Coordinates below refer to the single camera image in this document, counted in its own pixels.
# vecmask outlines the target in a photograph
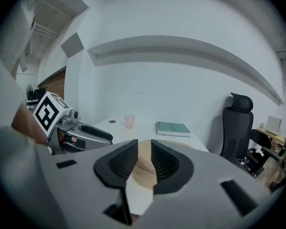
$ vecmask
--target desk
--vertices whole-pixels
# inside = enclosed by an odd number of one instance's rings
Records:
[[[266,131],[264,128],[258,128],[257,130],[261,133],[264,133],[265,135],[272,138],[273,140],[276,140],[282,146],[284,145],[284,143],[286,141],[286,137],[279,135],[279,134],[273,135],[272,133]]]
[[[208,152],[194,133],[191,133],[190,137],[157,135],[156,121],[139,122],[135,120],[133,128],[127,129],[124,126],[124,116],[119,116],[109,118],[94,126],[113,135],[113,144],[133,139],[138,139],[138,141],[156,139],[184,143],[195,149]],[[153,191],[140,186],[131,174],[126,183],[126,197],[130,212],[142,215],[153,202]]]

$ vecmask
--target chair headrest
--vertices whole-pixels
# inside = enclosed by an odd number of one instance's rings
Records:
[[[234,99],[231,107],[232,109],[243,112],[249,112],[253,109],[253,102],[251,98],[244,95],[239,95],[234,93],[231,94]]]

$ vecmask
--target brown brick wall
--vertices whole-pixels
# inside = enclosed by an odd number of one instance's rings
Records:
[[[38,87],[46,87],[47,92],[57,94],[59,97],[64,99],[65,75],[66,71],[62,71],[41,83]]]

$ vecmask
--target chair backrest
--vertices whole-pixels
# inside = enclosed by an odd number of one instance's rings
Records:
[[[231,94],[234,97],[233,105],[223,111],[224,143],[220,156],[243,159],[248,150],[253,124],[253,102],[247,96]]]
[[[261,133],[258,130],[253,129],[251,131],[250,139],[262,147],[271,149],[270,138],[266,134]]]

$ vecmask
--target wooden floor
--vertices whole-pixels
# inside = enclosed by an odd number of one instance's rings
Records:
[[[277,162],[269,158],[263,166],[264,171],[256,179],[268,189],[271,182],[280,183],[286,177],[281,164],[282,161]]]

